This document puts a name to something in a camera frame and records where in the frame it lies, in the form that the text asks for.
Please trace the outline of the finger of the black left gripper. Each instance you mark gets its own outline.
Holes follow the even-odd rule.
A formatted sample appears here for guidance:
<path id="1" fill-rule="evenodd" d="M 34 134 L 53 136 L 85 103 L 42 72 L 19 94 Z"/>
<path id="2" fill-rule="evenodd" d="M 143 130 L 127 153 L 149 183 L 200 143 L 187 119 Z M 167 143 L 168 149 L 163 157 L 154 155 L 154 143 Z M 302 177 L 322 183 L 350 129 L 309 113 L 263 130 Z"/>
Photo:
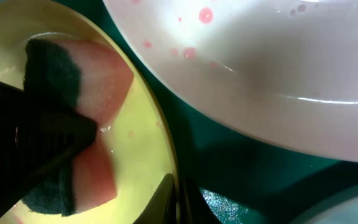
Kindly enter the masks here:
<path id="1" fill-rule="evenodd" d="M 92 145 L 97 129 L 92 119 L 0 82 L 0 218 Z"/>

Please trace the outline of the white plate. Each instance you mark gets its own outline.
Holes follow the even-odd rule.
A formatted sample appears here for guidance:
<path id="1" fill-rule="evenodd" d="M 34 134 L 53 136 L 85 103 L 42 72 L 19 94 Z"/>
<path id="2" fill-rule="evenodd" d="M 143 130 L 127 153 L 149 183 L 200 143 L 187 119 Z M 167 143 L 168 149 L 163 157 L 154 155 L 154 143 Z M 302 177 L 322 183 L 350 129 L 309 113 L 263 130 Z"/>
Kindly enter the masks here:
<path id="1" fill-rule="evenodd" d="M 358 162 L 358 0 L 105 3 L 176 96 L 252 138 Z"/>

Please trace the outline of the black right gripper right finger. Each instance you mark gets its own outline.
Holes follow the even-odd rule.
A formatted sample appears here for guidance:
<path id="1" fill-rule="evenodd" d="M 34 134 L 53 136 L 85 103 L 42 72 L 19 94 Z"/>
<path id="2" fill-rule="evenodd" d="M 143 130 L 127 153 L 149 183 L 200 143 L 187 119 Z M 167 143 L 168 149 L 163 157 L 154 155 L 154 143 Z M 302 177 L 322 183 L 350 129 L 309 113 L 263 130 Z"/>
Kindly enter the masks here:
<path id="1" fill-rule="evenodd" d="M 191 179 L 182 182 L 181 222 L 186 224 L 221 224 L 209 208 L 196 183 Z"/>

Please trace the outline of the yellow-green plate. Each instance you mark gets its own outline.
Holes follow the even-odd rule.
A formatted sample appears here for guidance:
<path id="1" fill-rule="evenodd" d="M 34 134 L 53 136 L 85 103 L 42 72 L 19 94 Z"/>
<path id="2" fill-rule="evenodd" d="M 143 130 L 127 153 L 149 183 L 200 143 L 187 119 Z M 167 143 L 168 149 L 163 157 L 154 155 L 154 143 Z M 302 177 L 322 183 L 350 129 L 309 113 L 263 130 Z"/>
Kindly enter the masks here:
<path id="1" fill-rule="evenodd" d="M 85 39 L 113 49 L 116 43 L 78 8 L 55 1 L 0 1 L 0 82 L 21 88 L 25 45 L 31 38 Z M 17 202 L 0 223 L 133 223 L 167 174 L 176 174 L 175 150 L 158 101 L 135 66 L 126 100 L 105 125 L 104 142 L 117 197 L 86 212 L 63 217 L 32 212 Z"/>

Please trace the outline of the pink green sponge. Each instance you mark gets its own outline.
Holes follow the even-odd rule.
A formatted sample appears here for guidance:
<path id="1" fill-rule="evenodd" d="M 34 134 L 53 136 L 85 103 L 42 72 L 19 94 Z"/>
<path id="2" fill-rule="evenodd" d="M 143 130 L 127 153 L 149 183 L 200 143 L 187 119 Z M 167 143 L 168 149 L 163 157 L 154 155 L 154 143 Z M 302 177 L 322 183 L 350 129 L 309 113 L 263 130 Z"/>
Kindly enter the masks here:
<path id="1" fill-rule="evenodd" d="M 31 39 L 24 92 L 50 110 L 80 145 L 78 154 L 22 198 L 33 212 L 68 217 L 117 196 L 114 171 L 103 140 L 123 106 L 134 76 L 112 48 L 88 40 Z"/>

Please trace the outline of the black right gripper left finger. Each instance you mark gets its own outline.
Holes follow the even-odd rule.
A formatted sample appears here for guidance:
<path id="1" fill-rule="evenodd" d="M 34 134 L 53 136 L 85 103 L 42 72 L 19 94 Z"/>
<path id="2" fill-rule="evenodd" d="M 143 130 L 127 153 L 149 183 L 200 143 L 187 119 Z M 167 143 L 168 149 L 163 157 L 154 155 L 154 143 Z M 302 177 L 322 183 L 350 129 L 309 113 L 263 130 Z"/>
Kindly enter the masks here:
<path id="1" fill-rule="evenodd" d="M 134 224 L 172 224 L 174 222 L 175 193 L 173 174 L 166 174 Z"/>

